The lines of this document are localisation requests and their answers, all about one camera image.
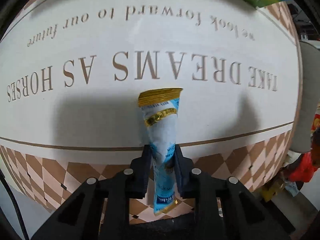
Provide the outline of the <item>patterned table mat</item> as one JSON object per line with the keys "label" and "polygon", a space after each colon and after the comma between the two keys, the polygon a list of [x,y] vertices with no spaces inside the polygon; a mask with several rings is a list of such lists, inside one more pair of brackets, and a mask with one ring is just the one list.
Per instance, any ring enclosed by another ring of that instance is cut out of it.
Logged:
{"label": "patterned table mat", "polygon": [[299,53],[284,2],[30,0],[1,38],[9,182],[54,210],[159,138],[254,191],[289,148]]}

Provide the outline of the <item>blue yellow snack tube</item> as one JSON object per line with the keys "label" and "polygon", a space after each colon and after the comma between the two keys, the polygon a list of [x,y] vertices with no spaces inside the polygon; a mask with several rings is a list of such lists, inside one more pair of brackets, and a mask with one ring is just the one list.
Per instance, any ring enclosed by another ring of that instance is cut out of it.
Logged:
{"label": "blue yellow snack tube", "polygon": [[153,158],[155,215],[167,212],[176,203],[174,154],[181,91],[181,88],[152,89],[138,97]]}

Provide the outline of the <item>red plastic bag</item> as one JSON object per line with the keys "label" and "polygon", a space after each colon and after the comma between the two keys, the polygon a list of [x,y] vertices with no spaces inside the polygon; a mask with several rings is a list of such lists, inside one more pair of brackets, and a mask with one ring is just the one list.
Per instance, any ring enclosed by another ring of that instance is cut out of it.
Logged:
{"label": "red plastic bag", "polygon": [[298,166],[288,173],[287,179],[291,182],[308,183],[319,169],[319,113],[315,114],[311,131],[311,150],[302,154]]}

